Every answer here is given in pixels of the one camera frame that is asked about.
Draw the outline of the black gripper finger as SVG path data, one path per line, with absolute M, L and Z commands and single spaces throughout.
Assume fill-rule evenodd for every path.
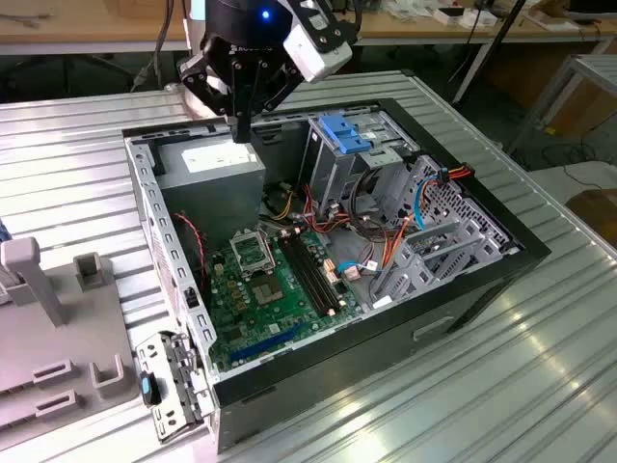
M 228 123 L 234 143 L 240 144 L 240 120 L 233 108 L 233 93 L 229 84 L 208 64 L 205 53 L 178 65 L 184 99 L 193 113 L 200 117 L 223 117 Z
M 303 81 L 300 72 L 290 63 L 274 69 L 261 61 L 255 77 L 248 86 L 248 95 L 242 100 L 244 109 L 240 116 L 240 143 L 251 138 L 252 118 L 262 112 L 275 110 Z

